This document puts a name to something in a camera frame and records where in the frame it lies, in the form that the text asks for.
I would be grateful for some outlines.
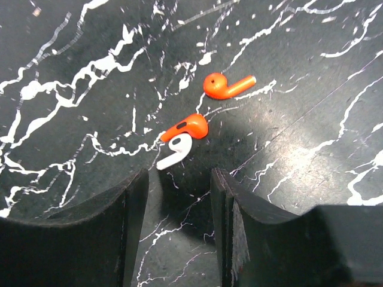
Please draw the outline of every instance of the wireless earphone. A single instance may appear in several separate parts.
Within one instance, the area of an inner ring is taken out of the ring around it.
[[[216,100],[226,100],[251,88],[257,83],[254,76],[247,76],[234,85],[227,86],[227,78],[220,73],[208,75],[203,82],[205,93]]]
[[[169,148],[174,151],[174,153],[169,157],[165,157],[163,160],[158,161],[156,164],[157,169],[163,170],[173,164],[179,163],[189,154],[192,149],[192,145],[193,139],[187,133],[182,133],[172,138],[169,142]]]
[[[203,115],[192,114],[167,130],[166,133],[161,136],[161,141],[167,142],[181,133],[188,133],[195,139],[202,139],[207,136],[208,132],[208,122]]]

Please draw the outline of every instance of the black marble surface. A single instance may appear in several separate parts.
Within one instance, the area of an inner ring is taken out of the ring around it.
[[[132,286],[219,286],[212,167],[296,214],[383,202],[380,0],[3,0],[0,63],[0,216],[150,169]],[[212,72],[257,85],[215,101]],[[194,112],[208,137],[157,172]]]

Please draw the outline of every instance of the earbud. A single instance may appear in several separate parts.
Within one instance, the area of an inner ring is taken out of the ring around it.
[[[208,122],[203,115],[192,114],[167,130],[166,133],[161,136],[161,141],[167,142],[181,133],[188,133],[195,139],[202,139],[208,135],[208,132]]]
[[[169,142],[169,148],[174,151],[169,157],[165,157],[163,160],[157,162],[156,167],[158,170],[164,170],[173,164],[179,163],[186,158],[192,149],[193,139],[187,133],[182,133],[172,138]]]
[[[227,86],[227,78],[220,73],[208,75],[203,82],[205,93],[216,100],[226,100],[251,88],[257,83],[254,76],[247,76],[234,85]]]

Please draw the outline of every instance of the white earbud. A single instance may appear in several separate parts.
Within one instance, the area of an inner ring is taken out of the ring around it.
[[[163,170],[172,166],[173,164],[179,163],[181,160],[186,158],[192,149],[193,139],[188,133],[182,133],[178,136],[175,136],[169,142],[169,148],[172,151],[175,151],[169,157],[157,162],[156,166],[158,170]]]

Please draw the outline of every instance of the orange earbud stem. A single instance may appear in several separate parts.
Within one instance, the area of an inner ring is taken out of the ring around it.
[[[162,136],[161,141],[168,142],[180,133],[188,133],[195,139],[202,139],[208,135],[208,122],[200,114],[189,115],[185,120],[180,121],[175,126],[167,130]]]
[[[226,100],[251,88],[257,83],[254,76],[247,76],[234,85],[227,86],[227,78],[220,73],[208,75],[203,82],[205,93],[216,100]]]

